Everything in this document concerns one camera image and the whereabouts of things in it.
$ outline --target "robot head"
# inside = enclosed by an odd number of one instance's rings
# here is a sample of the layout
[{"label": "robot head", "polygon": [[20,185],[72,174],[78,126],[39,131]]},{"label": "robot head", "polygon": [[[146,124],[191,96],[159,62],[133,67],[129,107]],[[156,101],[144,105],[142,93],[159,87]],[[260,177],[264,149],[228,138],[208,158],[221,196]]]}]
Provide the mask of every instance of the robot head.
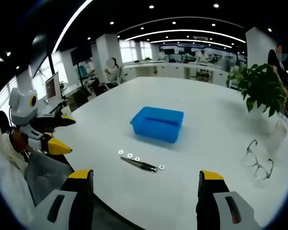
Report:
[{"label": "robot head", "polygon": [[13,88],[9,106],[12,108],[12,122],[17,126],[27,125],[38,113],[36,91],[20,94],[17,88]]}]

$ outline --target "person in white shirt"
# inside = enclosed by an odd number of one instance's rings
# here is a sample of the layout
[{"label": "person in white shirt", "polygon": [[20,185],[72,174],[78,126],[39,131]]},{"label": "person in white shirt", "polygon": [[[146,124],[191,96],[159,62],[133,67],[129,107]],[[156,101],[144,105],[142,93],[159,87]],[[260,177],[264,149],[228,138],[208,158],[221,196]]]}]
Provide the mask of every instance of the person in white shirt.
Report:
[{"label": "person in white shirt", "polygon": [[207,62],[207,60],[208,60],[208,55],[202,49],[201,53],[197,56],[197,61],[198,62]]},{"label": "person in white shirt", "polygon": [[110,58],[110,59],[112,59],[114,61],[113,65],[112,65],[113,67],[112,67],[111,70],[105,69],[105,72],[107,74],[108,81],[111,82],[111,83],[114,83],[117,80],[117,77],[118,77],[117,73],[118,73],[118,70],[119,70],[120,67],[118,66],[118,64],[116,62],[116,58],[113,57],[113,58]]}]

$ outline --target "tweezers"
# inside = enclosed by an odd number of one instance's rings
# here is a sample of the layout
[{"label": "tweezers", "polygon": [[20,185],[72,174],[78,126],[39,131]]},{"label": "tweezers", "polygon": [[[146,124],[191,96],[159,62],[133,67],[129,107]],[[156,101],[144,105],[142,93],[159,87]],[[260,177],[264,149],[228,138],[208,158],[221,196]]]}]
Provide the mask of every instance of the tweezers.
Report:
[{"label": "tweezers", "polygon": [[141,161],[135,161],[135,160],[132,160],[132,159],[129,159],[129,158],[125,158],[125,157],[120,157],[123,161],[126,161],[128,162],[129,164],[135,166],[135,167],[138,167],[142,170],[145,170],[145,171],[150,171],[152,173],[157,173],[157,171],[159,170],[157,167],[151,165],[151,164],[147,164],[145,162],[141,162]]}]

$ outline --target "gray fabric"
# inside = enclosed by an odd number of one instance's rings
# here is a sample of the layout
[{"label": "gray fabric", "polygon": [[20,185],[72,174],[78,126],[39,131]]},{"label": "gray fabric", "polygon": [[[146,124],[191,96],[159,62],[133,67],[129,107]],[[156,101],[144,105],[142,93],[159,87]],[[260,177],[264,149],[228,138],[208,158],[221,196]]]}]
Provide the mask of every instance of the gray fabric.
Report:
[{"label": "gray fabric", "polygon": [[24,177],[35,205],[37,206],[54,189],[60,190],[72,172],[69,165],[33,151]]},{"label": "gray fabric", "polygon": [[123,222],[104,208],[98,200],[94,199],[94,214],[92,230],[134,230],[129,223]]}]

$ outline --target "window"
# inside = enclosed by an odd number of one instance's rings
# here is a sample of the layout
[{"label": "window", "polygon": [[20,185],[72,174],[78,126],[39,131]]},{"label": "window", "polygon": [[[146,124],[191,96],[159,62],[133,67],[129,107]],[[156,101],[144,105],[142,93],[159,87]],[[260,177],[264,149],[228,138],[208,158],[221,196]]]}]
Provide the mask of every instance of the window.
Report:
[{"label": "window", "polygon": [[149,42],[140,42],[140,47],[143,60],[148,57],[153,59],[152,49]]},{"label": "window", "polygon": [[120,40],[120,53],[123,63],[136,61],[138,56],[136,55],[135,41]]},{"label": "window", "polygon": [[[59,72],[59,81],[68,83],[64,65],[61,59],[61,53],[57,52],[52,54],[52,62],[55,72]],[[35,77],[32,79],[33,89],[37,92],[37,99],[41,99],[46,96],[46,81],[52,77],[50,63],[48,57],[45,59]]]},{"label": "window", "polygon": [[13,88],[18,88],[16,77],[13,77],[0,91],[0,111],[9,117],[9,100]]}]

